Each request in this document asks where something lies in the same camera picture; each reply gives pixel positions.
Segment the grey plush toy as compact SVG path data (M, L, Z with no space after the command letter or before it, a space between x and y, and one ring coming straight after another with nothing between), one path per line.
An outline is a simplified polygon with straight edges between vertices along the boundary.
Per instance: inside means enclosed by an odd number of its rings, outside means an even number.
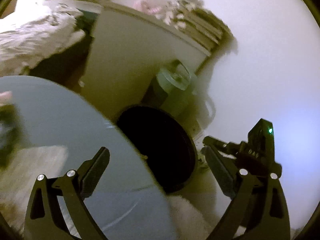
M185 30L188 25L193 28L201 27L203 20L192 12L195 9L203 9L203 5L203 0L170 0L160 7L154 17L177 30Z

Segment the white fluffy rug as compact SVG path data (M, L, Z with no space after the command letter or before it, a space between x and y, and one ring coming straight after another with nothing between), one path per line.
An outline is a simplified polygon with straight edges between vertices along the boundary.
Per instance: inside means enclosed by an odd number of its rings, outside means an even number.
M177 229L177 239L207 239L213 227L197 208L181 196L168 196L167 200L172 221Z

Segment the white cabinet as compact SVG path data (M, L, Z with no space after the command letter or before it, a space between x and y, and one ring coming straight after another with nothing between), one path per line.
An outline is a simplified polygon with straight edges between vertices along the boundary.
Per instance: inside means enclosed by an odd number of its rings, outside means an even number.
M211 53L172 26L107 2L93 29L81 95L112 120L137 104L159 69L179 60L195 72Z

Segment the dark green clothing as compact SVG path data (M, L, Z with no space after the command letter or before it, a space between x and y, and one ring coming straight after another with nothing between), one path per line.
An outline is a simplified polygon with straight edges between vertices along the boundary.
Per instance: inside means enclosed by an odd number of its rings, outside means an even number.
M99 14L91 11L78 9L82 15L76 18L76 26L84 32L91 34Z

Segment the pink plush toy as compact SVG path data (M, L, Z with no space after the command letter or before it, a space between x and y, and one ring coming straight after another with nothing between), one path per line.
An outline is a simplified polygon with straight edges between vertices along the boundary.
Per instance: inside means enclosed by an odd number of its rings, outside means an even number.
M152 7L148 0L136 0L133 4L133 9L148 15L158 14L162 10L161 7Z

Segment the white ruffled duvet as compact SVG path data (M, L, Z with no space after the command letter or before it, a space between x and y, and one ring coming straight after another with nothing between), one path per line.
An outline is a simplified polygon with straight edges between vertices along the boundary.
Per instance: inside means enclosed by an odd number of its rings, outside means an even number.
M66 4L35 5L1 19L1 77L21 75L79 42L83 12Z

